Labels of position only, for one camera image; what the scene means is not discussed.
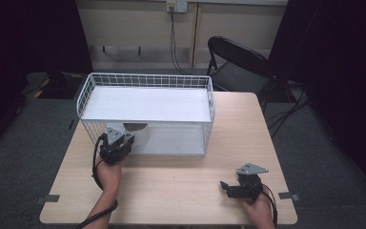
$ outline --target wire basket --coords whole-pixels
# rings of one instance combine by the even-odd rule
[[[214,112],[207,75],[91,73],[77,101],[93,143],[108,126],[147,123],[150,140],[134,154],[205,155]]]

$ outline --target gray carpet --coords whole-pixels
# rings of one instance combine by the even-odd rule
[[[71,141],[78,121],[75,104],[76,98],[36,99],[28,94],[23,111],[0,137],[0,228],[73,228],[42,224],[43,206],[35,200],[49,193]],[[290,103],[271,103],[265,116],[290,108]],[[292,114],[273,143],[290,192],[300,197],[295,202],[298,222],[279,228],[366,228],[366,179],[331,142],[330,129],[313,107]]]

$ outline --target hand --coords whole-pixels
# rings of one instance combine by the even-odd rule
[[[263,188],[263,192],[269,194],[266,187]],[[247,199],[241,198],[239,202],[248,214],[251,222],[258,229],[264,228],[275,228],[273,224],[272,206],[269,199],[260,194],[254,204],[250,205]]]
[[[103,185],[103,191],[118,192],[122,177],[121,168],[125,164],[125,159],[113,165],[107,164],[101,158],[97,162],[97,175]]]

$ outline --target chair seat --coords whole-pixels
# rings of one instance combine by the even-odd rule
[[[261,96],[269,78],[246,71],[227,62],[211,74],[212,81],[229,92],[255,93]]]

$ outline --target light wood tabletop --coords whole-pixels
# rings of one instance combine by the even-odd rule
[[[254,94],[214,93],[215,119],[204,156],[128,156],[111,224],[252,224],[220,180],[238,185],[236,169],[250,162],[269,170],[260,178],[274,193],[278,224],[294,224],[297,215],[275,148]],[[52,224],[82,222],[101,190],[92,178],[94,145],[79,123],[52,185],[40,220]]]

